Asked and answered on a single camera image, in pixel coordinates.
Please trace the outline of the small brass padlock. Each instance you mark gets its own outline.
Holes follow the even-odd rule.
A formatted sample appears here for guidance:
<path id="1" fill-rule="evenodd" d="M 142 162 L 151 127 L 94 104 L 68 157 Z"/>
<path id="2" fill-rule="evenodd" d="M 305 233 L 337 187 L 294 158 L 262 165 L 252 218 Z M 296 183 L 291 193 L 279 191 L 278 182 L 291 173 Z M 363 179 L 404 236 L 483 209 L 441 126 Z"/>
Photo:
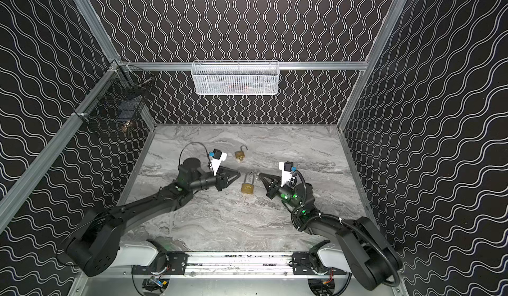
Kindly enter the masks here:
<path id="1" fill-rule="evenodd" d="M 234 156 L 238 162 L 243 162 L 246 159 L 247 145 L 240 146 L 239 150 L 235 151 Z"/>

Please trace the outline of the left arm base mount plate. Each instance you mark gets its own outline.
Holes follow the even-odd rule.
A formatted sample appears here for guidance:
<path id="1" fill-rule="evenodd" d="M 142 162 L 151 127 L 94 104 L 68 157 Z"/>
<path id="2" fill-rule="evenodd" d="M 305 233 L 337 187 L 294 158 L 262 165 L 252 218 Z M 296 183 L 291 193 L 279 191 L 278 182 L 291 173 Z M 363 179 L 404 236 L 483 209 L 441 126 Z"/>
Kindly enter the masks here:
<path id="1" fill-rule="evenodd" d="M 158 253 L 148 266 L 133 266 L 134 275 L 183 275 L 187 267 L 188 254 L 185 252 Z"/>

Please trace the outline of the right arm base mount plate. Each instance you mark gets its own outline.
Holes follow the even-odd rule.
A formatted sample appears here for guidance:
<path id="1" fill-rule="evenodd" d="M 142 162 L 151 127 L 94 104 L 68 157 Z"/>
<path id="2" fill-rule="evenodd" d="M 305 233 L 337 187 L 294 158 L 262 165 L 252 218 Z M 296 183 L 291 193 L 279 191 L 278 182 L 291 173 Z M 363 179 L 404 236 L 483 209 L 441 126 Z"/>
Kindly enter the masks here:
<path id="1" fill-rule="evenodd" d="M 295 276 L 329 276 L 332 272 L 340 276 L 346 274 L 346 272 L 342 270 L 325 267 L 318 255 L 310 252 L 293 253 L 288 262 L 288 266 L 292 268 L 292 273 Z"/>

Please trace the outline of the white mesh wall basket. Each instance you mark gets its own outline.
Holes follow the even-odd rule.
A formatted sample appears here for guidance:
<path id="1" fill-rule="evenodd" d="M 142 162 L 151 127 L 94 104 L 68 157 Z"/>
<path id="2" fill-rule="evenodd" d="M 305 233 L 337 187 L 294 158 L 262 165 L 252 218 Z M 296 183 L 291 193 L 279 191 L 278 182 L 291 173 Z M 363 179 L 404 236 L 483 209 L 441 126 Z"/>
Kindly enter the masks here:
<path id="1" fill-rule="evenodd" d="M 277 60 L 196 60 L 191 78 L 198 95 L 272 96 L 279 91 Z"/>

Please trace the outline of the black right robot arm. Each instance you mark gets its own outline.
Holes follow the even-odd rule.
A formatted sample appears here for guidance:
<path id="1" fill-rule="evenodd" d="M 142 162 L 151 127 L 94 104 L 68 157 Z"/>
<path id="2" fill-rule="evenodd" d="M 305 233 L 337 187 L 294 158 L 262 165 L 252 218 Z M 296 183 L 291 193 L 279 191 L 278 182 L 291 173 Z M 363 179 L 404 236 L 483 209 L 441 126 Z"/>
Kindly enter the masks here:
<path id="1" fill-rule="evenodd" d="M 369 218 L 344 219 L 319 210 L 313 185 L 299 171 L 291 173 L 287 182 L 265 173 L 260 173 L 259 179 L 269 199 L 281 200 L 297 231 L 322 236 L 339 248 L 336 256 L 324 256 L 324 245 L 314 252 L 322 267 L 352 274 L 369 291 L 381 284 L 393 288 L 400 285 L 402 261 Z"/>

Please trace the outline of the long shackle brass padlock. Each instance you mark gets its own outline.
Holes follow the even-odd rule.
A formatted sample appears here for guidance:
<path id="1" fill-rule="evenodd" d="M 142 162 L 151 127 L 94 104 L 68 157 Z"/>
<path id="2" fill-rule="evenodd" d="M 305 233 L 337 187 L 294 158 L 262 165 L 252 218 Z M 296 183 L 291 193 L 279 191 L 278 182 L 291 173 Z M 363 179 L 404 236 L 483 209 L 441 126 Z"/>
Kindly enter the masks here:
<path id="1" fill-rule="evenodd" d="M 255 183 L 255 172 L 248 172 L 243 180 L 242 187 L 241 187 L 241 193 L 252 195 L 254 193 L 254 183 Z"/>

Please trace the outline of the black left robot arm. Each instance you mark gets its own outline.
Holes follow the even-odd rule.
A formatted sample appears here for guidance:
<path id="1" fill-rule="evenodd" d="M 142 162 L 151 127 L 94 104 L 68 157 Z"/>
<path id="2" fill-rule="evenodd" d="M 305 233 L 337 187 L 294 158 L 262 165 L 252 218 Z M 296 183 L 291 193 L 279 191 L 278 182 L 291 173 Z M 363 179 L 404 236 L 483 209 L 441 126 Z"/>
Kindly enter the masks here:
<path id="1" fill-rule="evenodd" d="M 177 211 L 201 190 L 230 186 L 241 173 L 227 167 L 205 172 L 201 161 L 188 158 L 178 166 L 178 175 L 157 193 L 99 211 L 86 212 L 84 218 L 59 245 L 63 263 L 79 268 L 86 276 L 97 276 L 110 267 L 151 266 L 155 274 L 166 270 L 166 250 L 156 242 L 135 243 L 123 236 L 137 226 L 160 215 Z"/>

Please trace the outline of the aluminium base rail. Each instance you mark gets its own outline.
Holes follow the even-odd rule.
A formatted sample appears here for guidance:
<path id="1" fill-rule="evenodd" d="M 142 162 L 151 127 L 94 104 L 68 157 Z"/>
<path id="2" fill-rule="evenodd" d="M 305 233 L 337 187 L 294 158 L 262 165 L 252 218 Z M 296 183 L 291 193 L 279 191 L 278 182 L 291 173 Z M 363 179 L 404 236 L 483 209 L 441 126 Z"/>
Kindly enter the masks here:
<path id="1" fill-rule="evenodd" d="M 326 246 L 324 256 L 336 256 L 339 249 Z M 111 255 L 73 256 L 72 262 L 89 277 L 112 274 L 119 270 L 132 270 L 133 266 L 148 266 L 160 253 L 152 247 L 128 245 Z M 185 252 L 188 254 L 187 267 L 183 278 L 203 278 L 215 276 L 227 278 L 242 277 L 313 277 L 309 275 L 295 276 L 288 262 L 294 252 Z"/>

